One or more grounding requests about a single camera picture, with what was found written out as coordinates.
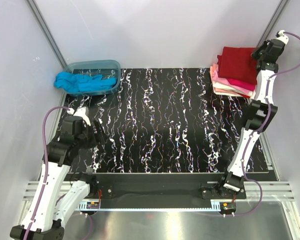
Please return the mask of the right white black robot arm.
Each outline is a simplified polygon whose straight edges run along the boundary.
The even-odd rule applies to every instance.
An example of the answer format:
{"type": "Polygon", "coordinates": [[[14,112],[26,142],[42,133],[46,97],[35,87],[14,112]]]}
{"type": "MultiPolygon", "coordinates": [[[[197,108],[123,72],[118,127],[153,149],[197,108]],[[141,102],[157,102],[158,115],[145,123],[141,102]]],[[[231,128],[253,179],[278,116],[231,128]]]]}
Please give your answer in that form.
{"type": "Polygon", "coordinates": [[[284,34],[266,40],[252,52],[251,56],[257,60],[255,95],[248,106],[234,157],[216,187],[221,198],[230,198],[243,190],[246,168],[255,143],[278,111],[272,97],[274,80],[279,71],[277,60],[288,42],[289,37],[284,34]]]}

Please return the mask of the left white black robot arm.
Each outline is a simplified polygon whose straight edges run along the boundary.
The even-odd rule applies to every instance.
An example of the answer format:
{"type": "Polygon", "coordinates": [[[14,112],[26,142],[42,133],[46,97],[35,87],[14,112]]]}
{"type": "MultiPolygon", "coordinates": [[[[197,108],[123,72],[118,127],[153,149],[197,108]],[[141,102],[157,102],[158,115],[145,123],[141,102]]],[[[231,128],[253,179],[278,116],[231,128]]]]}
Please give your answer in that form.
{"type": "Polygon", "coordinates": [[[61,131],[46,146],[39,180],[31,206],[21,224],[13,226],[14,240],[61,240],[73,212],[84,198],[99,196],[97,177],[79,173],[68,192],[59,198],[63,181],[80,149],[103,145],[106,134],[99,121],[87,123],[81,116],[68,116],[61,131]]]}

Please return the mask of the dark red t shirt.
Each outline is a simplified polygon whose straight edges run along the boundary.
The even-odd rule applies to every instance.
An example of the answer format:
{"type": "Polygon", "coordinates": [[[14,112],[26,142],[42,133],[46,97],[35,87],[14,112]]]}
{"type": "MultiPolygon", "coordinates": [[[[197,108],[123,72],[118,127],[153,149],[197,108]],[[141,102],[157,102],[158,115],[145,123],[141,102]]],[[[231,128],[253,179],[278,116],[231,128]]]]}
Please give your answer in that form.
{"type": "Polygon", "coordinates": [[[229,47],[222,49],[218,59],[218,76],[238,80],[247,84],[257,84],[257,61],[252,57],[255,47],[229,47]]]}

